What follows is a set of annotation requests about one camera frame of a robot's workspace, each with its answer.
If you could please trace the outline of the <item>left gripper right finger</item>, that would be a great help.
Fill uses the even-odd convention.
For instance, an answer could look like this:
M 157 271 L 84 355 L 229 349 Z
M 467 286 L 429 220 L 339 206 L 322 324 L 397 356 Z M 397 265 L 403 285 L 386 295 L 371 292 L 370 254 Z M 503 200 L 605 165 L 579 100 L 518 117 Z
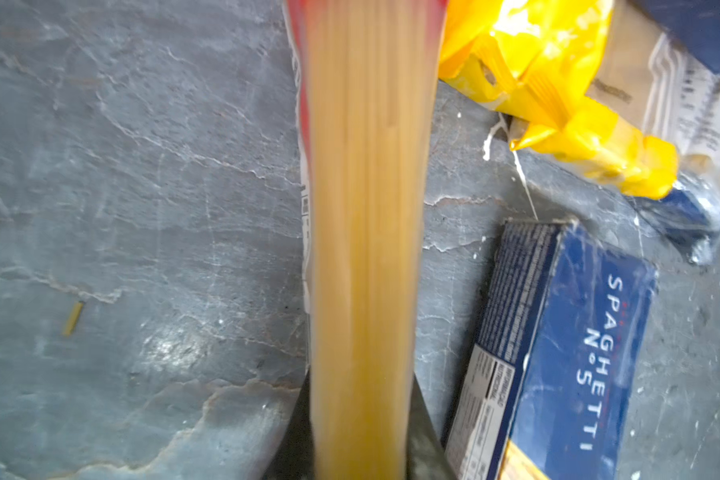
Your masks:
M 413 380 L 406 441 L 408 480 L 455 480 L 429 416 L 417 378 Z

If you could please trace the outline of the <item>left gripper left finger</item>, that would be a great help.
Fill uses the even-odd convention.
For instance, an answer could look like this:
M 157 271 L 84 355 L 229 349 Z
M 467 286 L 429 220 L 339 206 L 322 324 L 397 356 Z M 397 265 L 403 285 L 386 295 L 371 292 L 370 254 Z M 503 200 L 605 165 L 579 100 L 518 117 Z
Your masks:
M 284 436 L 262 478 L 264 480 L 312 478 L 310 373 L 304 378 Z

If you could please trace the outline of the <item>red spaghetti bag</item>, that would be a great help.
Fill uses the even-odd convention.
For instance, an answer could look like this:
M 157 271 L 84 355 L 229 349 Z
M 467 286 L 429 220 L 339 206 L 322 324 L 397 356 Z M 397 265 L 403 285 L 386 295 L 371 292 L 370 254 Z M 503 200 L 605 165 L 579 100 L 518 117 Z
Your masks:
M 402 479 L 442 1 L 288 1 L 319 479 Z

